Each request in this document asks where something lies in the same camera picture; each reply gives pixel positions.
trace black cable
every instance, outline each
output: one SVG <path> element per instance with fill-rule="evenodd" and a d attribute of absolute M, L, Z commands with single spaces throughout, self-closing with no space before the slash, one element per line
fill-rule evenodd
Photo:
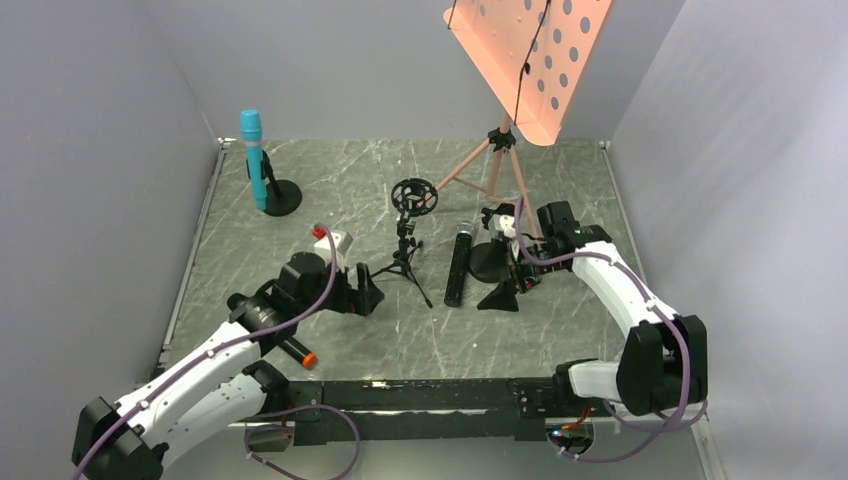
<path fill-rule="evenodd" d="M 545 19 L 548 17 L 548 8 L 550 8 L 550 6 L 551 0 L 546 0 L 545 10 L 542 12 L 542 18 L 539 19 L 539 26 L 536 27 L 536 34 L 533 35 L 533 41 L 530 42 L 530 48 L 527 49 L 527 56 L 524 57 L 524 65 L 521 66 L 521 73 L 518 74 L 518 93 L 515 96 L 515 115 L 512 116 L 512 123 L 515 126 L 518 126 L 518 102 L 521 100 L 521 83 L 524 81 L 524 74 L 530 73 L 530 54 L 533 53 L 533 45 L 536 44 L 536 40 L 539 38 L 539 32 L 542 30 L 542 24 L 545 23 Z"/>
<path fill-rule="evenodd" d="M 453 0 L 453 6 L 451 7 L 451 16 L 448 18 L 448 30 L 450 30 L 450 22 L 453 21 L 453 12 L 456 10 L 456 0 Z"/>

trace black tripod stand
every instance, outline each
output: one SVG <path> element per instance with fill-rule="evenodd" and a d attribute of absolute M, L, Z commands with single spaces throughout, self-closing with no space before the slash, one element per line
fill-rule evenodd
<path fill-rule="evenodd" d="M 394 261 L 391 265 L 381 268 L 371 275 L 371 278 L 374 278 L 381 273 L 392 273 L 406 278 L 418 287 L 418 291 L 424 297 L 424 302 L 430 308 L 433 308 L 433 302 L 427 298 L 427 294 L 424 293 L 424 289 L 418 283 L 415 274 L 412 273 L 412 265 L 410 264 L 412 256 L 419 248 L 424 246 L 424 242 L 416 241 L 415 237 L 411 237 L 415 232 L 415 222 L 410 219 L 432 212 L 437 202 L 438 192 L 436 187 L 420 178 L 402 180 L 392 188 L 392 205 L 400 212 L 400 219 L 397 222 L 398 249 L 392 253 Z"/>

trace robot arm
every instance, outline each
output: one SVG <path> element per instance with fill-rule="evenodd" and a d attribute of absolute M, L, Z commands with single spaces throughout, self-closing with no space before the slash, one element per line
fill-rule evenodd
<path fill-rule="evenodd" d="M 370 282 L 368 267 L 357 264 L 358 290 L 347 281 L 344 256 L 352 243 L 350 235 L 333 232 L 340 274 L 330 286 L 331 267 L 325 260 L 331 259 L 332 249 L 323 231 L 313 233 L 318 237 L 314 253 L 294 254 L 279 277 L 253 296 L 232 295 L 227 300 L 229 319 L 182 361 L 113 404 L 98 397 L 82 410 L 74 464 L 80 465 L 104 433 L 114 430 L 82 470 L 89 480 L 158 479 L 177 458 L 215 432 L 260 413 L 265 405 L 288 403 L 280 401 L 288 394 L 288 380 L 261 358 L 291 341 L 296 324 L 235 343 L 238 339 L 312 311 L 325 289 L 329 291 L 318 309 L 363 316 L 373 311 L 384 295 Z M 177 374 L 189 364 L 194 367 Z M 148 401 L 156 391 L 160 394 Z"/>
<path fill-rule="evenodd" d="M 510 285 L 496 289 L 490 297 L 514 297 L 515 292 L 524 293 L 533 286 L 527 284 L 527 278 L 538 284 L 544 273 L 569 270 L 598 296 L 626 338 L 618 362 L 582 359 L 557 366 L 553 382 L 559 401 L 585 404 L 588 399 L 604 399 L 623 404 L 634 415 L 677 406 L 685 385 L 682 352 L 662 317 L 681 332 L 689 351 L 688 403 L 706 399 L 707 334 L 697 316 L 682 317 L 657 298 L 621 259 L 603 228 L 581 226 L 568 202 L 553 202 L 538 209 L 544 241 L 528 251 L 542 259 L 566 254 L 571 254 L 571 258 L 561 263 L 547 262 L 545 267 L 535 265 L 519 252 L 520 231 L 514 227 L 515 217 L 508 214 L 510 209 L 515 211 L 512 206 L 502 205 L 484 217 L 489 230 L 509 242 L 511 255 Z"/>

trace music stand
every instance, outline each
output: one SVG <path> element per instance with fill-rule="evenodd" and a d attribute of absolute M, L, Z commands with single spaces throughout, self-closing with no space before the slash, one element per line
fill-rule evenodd
<path fill-rule="evenodd" d="M 488 200 L 512 203 L 494 195 L 507 151 L 524 198 L 525 215 L 533 236 L 539 236 L 510 123 L 514 121 L 524 138 L 534 145 L 556 142 L 611 2 L 456 0 L 445 11 L 448 29 L 503 105 L 504 115 L 500 126 L 436 185 L 437 191 L 455 180 L 483 192 Z M 486 188 L 458 178 L 489 145 L 494 146 L 495 158 Z"/>

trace cable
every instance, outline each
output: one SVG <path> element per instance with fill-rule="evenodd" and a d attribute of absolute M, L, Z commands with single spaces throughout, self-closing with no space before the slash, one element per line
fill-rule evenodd
<path fill-rule="evenodd" d="M 590 407 L 584 408 L 583 413 L 580 415 L 580 418 L 578 418 L 576 422 L 566 423 L 565 425 L 562 426 L 562 429 L 563 430 L 574 430 L 575 428 L 579 427 L 583 422 L 585 422 L 586 419 L 589 418 L 589 415 L 591 413 L 592 413 L 592 409 Z"/>
<path fill-rule="evenodd" d="M 624 425 L 625 427 L 632 428 L 633 430 L 638 430 L 640 432 L 667 433 L 667 432 L 676 432 L 678 430 L 683 430 L 684 428 L 689 428 L 692 425 L 698 423 L 698 420 L 700 420 L 701 417 L 703 417 L 704 414 L 707 413 L 707 404 L 709 402 L 707 402 L 707 400 L 704 400 L 704 403 L 701 405 L 701 409 L 698 410 L 698 413 L 696 413 L 694 417 L 690 418 L 689 420 L 686 420 L 685 422 L 678 422 L 676 425 L 672 425 L 672 426 L 669 426 L 667 428 L 663 428 L 663 427 L 656 427 L 656 428 L 643 427 L 641 425 L 636 425 L 635 423 L 628 422 L 621 415 L 616 413 L 615 410 L 613 410 L 612 405 L 610 405 L 610 403 L 608 401 L 604 400 L 603 403 L 604 403 L 604 408 L 607 409 L 607 412 L 609 412 L 610 416 L 612 418 L 618 420 L 618 422 L 621 423 L 622 425 Z M 665 416 L 661 413 L 658 413 L 657 416 L 659 418 L 665 420 L 665 421 L 668 421 L 671 418 L 671 417 L 667 417 L 667 416 Z"/>
<path fill-rule="evenodd" d="M 518 74 L 518 91 L 515 94 L 515 115 L 512 116 L 512 123 L 515 126 L 518 126 L 518 103 L 521 99 L 521 84 L 524 82 L 524 74 L 530 73 L 530 54 L 533 53 L 533 45 L 536 45 L 536 40 L 539 38 L 539 32 L 542 30 L 542 24 L 545 23 L 545 19 L 548 18 L 548 8 L 551 6 L 551 0 L 545 1 L 545 10 L 542 12 L 542 16 L 539 18 L 539 26 L 536 27 L 536 34 L 533 35 L 533 41 L 530 42 L 530 48 L 527 49 L 527 56 L 524 57 L 524 64 L 521 65 L 521 73 Z"/>
<path fill-rule="evenodd" d="M 567 261 L 567 260 L 571 260 L 575 257 L 598 258 L 598 259 L 604 260 L 606 262 L 609 262 L 611 265 L 614 265 L 622 273 L 624 273 L 631 280 L 631 282 L 633 282 L 633 284 L 636 286 L 636 289 L 639 290 L 639 293 L 642 295 L 642 298 L 646 302 L 651 300 L 651 296 L 648 294 L 647 289 L 642 284 L 642 281 L 639 280 L 639 277 L 636 276 L 636 274 L 633 273 L 633 271 L 631 271 L 629 268 L 627 268 L 627 266 L 625 266 L 624 264 L 619 263 L 619 262 L 613 262 L 613 259 L 610 258 L 607 255 L 597 253 L 597 252 L 572 252 L 572 253 L 560 255 L 558 257 L 548 259 L 548 260 L 542 260 L 540 258 L 536 258 L 536 257 L 532 256 L 530 254 L 530 252 L 527 250 L 527 245 L 525 245 L 524 238 L 522 237 L 522 234 L 521 234 L 521 212 L 523 211 L 523 206 L 524 206 L 524 198 L 520 197 L 515 202 L 515 211 L 514 211 L 514 215 L 513 215 L 513 217 L 515 219 L 515 225 L 514 225 L 515 233 L 516 233 L 515 239 L 516 239 L 516 242 L 518 243 L 518 248 L 521 250 L 522 255 L 524 255 L 524 258 L 526 258 L 530 263 L 538 265 L 538 266 L 550 266 L 550 265 L 562 263 L 562 262 Z M 656 440 L 656 438 L 660 435 L 660 433 L 679 430 L 680 428 L 682 428 L 680 426 L 680 420 L 683 418 L 683 415 L 686 412 L 686 405 L 689 403 L 689 384 L 690 384 L 690 380 L 691 380 L 690 379 L 690 375 L 691 375 L 690 361 L 691 361 L 691 358 L 690 358 L 690 354 L 689 354 L 689 348 L 686 345 L 686 340 L 683 338 L 683 334 L 680 333 L 680 330 L 677 328 L 677 326 L 675 326 L 674 323 L 672 323 L 671 319 L 669 319 L 665 315 L 665 313 L 662 312 L 662 310 L 660 310 L 656 305 L 651 307 L 650 310 L 654 314 L 656 314 L 657 317 L 659 317 L 659 319 L 663 322 L 663 324 L 665 324 L 666 327 L 668 327 L 668 329 L 671 331 L 672 336 L 677 341 L 678 347 L 680 348 L 680 357 L 681 357 L 681 363 L 682 363 L 682 369 L 681 369 L 682 372 L 681 373 L 682 373 L 683 378 L 682 378 L 682 385 L 681 385 L 681 388 L 680 388 L 680 401 L 677 405 L 677 409 L 674 411 L 674 413 L 671 416 L 664 419 L 663 425 L 659 429 L 656 429 L 656 430 L 650 429 L 649 430 L 649 429 L 646 429 L 645 427 L 637 428 L 637 430 L 650 431 L 651 434 L 648 435 L 648 438 L 646 438 L 644 442 L 639 444 L 636 448 L 634 448 L 630 452 L 627 452 L 625 454 L 619 455 L 617 457 L 612 457 L 612 458 L 583 458 L 583 457 L 579 457 L 579 459 L 581 461 L 584 461 L 584 462 L 587 462 L 587 463 L 613 463 L 613 462 L 618 462 L 618 461 L 621 461 L 621 460 L 626 460 L 630 457 L 633 457 L 634 455 L 641 452 L 642 450 L 644 450 L 648 445 L 650 445 L 654 440 Z M 703 415 L 703 412 L 706 412 L 706 402 L 704 402 L 704 405 L 701 407 L 701 412 L 699 412 L 699 414 L 696 415 L 696 417 L 698 419 L 700 419 L 700 416 Z M 620 416 L 617 416 L 617 417 L 618 417 L 617 420 L 619 420 L 619 421 L 623 420 L 623 418 L 621 418 Z M 622 423 L 624 425 L 628 426 L 628 427 L 634 427 L 634 425 L 632 425 L 628 422 L 622 422 Z M 562 453 L 565 454 L 566 456 L 569 456 L 570 458 L 578 459 L 578 456 L 572 455 L 570 452 L 562 452 Z"/>
<path fill-rule="evenodd" d="M 353 420 L 351 420 L 351 418 L 347 414 L 345 414 L 343 411 L 339 410 L 336 407 L 331 407 L 330 405 L 322 405 L 322 404 L 304 405 L 302 407 L 295 407 L 295 408 L 290 408 L 288 410 L 283 410 L 282 412 L 263 413 L 261 415 L 254 416 L 254 418 L 277 417 L 277 416 L 280 416 L 280 415 L 289 415 L 290 413 L 296 413 L 296 412 L 301 412 L 301 411 L 304 411 L 304 410 L 311 410 L 311 409 L 327 410 L 329 412 L 335 413 L 336 415 L 342 417 L 342 420 L 347 422 L 347 424 L 350 426 L 351 431 L 353 431 L 353 437 L 354 437 L 354 442 L 355 442 L 354 443 L 355 450 L 353 451 L 353 458 L 350 459 L 350 463 L 347 464 L 347 467 L 345 467 L 345 469 L 342 470 L 341 473 L 330 478 L 329 480 L 339 480 L 341 478 L 344 478 L 345 475 L 350 473 L 350 471 L 353 469 L 353 466 L 356 465 L 356 460 L 359 458 L 359 451 L 360 451 L 360 448 L 362 446 L 361 445 L 362 438 L 359 434 L 359 429 L 356 428 L 356 424 L 353 423 Z M 266 467 L 274 470 L 277 473 L 285 475 L 285 476 L 287 476 L 291 479 L 294 479 L 294 480 L 307 480 L 303 477 L 300 477 L 298 475 L 295 475 L 295 474 L 289 472 L 288 470 L 280 467 L 279 465 L 275 464 L 274 462 L 270 462 L 270 461 L 262 458 L 256 452 L 254 452 L 253 450 L 250 449 L 250 439 L 253 437 L 253 435 L 256 432 L 267 431 L 267 430 L 281 430 L 281 429 L 282 429 L 282 427 L 280 427 L 278 424 L 269 423 L 268 425 L 263 425 L 263 426 L 257 427 L 254 430 L 251 430 L 250 432 L 247 433 L 247 435 L 244 436 L 244 450 L 247 452 L 247 454 L 250 458 L 256 460 L 257 462 L 261 463 L 262 465 L 265 465 Z"/>
<path fill-rule="evenodd" d="M 333 284 L 336 280 L 336 269 L 338 268 L 338 265 L 337 265 L 337 262 L 336 262 L 336 244 L 333 242 L 333 235 L 330 232 L 329 227 L 327 227 L 323 223 L 316 223 L 315 228 L 320 228 L 320 229 L 324 230 L 325 232 L 327 232 L 327 240 L 330 243 L 330 264 L 331 264 L 331 267 L 332 267 L 330 269 L 330 279 L 327 282 L 327 285 L 324 287 L 324 291 L 321 292 L 321 296 L 318 297 L 318 300 L 316 300 L 315 303 L 312 304 L 309 308 L 307 308 L 303 313 L 292 318 L 291 320 L 289 320 L 287 322 L 284 322 L 284 323 L 277 325 L 275 327 L 266 328 L 264 330 L 257 330 L 253 333 L 248 334 L 248 335 L 242 335 L 241 337 L 234 338 L 232 340 L 228 340 L 226 342 L 219 344 L 216 347 L 213 347 L 211 349 L 212 356 L 217 355 L 221 350 L 232 347 L 233 345 L 239 344 L 241 342 L 244 342 L 244 341 L 247 341 L 247 340 L 253 340 L 255 338 L 263 337 L 265 335 L 271 335 L 271 334 L 279 332 L 280 330 L 285 330 L 285 329 L 291 327 L 292 325 L 295 325 L 295 324 L 303 321 L 305 318 L 307 318 L 308 316 L 315 313 L 315 311 L 318 310 L 318 307 L 320 307 L 324 303 L 324 301 L 327 300 L 327 297 L 330 296 L 330 291 L 332 290 Z M 179 370 L 174 372 L 173 375 L 171 375 L 169 378 L 167 378 L 165 381 L 163 381 L 162 384 L 158 388 L 156 388 L 152 392 L 150 392 L 150 395 L 145 397 L 144 400 L 141 400 L 137 404 L 133 405 L 133 407 L 130 408 L 129 411 L 127 411 L 127 413 L 124 414 L 124 416 L 122 416 L 120 419 L 118 419 L 117 422 L 113 423 L 112 426 L 110 426 L 108 429 L 106 429 L 106 431 L 103 432 L 103 435 L 101 435 L 100 438 L 98 438 L 94 442 L 94 444 L 91 446 L 91 448 L 85 454 L 85 456 L 83 456 L 82 460 L 80 460 L 79 465 L 77 465 L 77 468 L 74 470 L 74 473 L 71 476 L 71 480 L 80 480 L 80 478 L 82 478 L 82 474 L 85 471 L 85 467 L 87 467 L 88 464 L 91 463 L 91 460 L 94 458 L 94 455 L 96 455 L 97 452 L 100 451 L 100 449 L 103 447 L 103 444 L 106 443 L 106 441 L 109 440 L 112 437 L 112 435 L 114 435 L 115 432 L 118 431 L 119 428 L 121 428 L 124 425 L 126 425 L 127 423 L 129 423 L 129 421 L 132 420 L 132 418 L 134 416 L 136 416 L 142 410 L 142 404 L 148 404 L 148 403 L 152 402 L 153 400 L 155 400 L 157 397 L 159 397 L 160 395 L 165 393 L 165 391 L 171 385 L 176 383 L 186 373 L 191 371 L 194 367 L 200 365 L 204 360 L 206 360 L 208 358 L 210 358 L 210 356 L 209 356 L 209 354 L 207 354 L 207 352 L 203 352 L 203 353 L 199 354 L 197 357 L 193 358 L 191 361 L 189 361 L 188 363 L 183 365 Z"/>

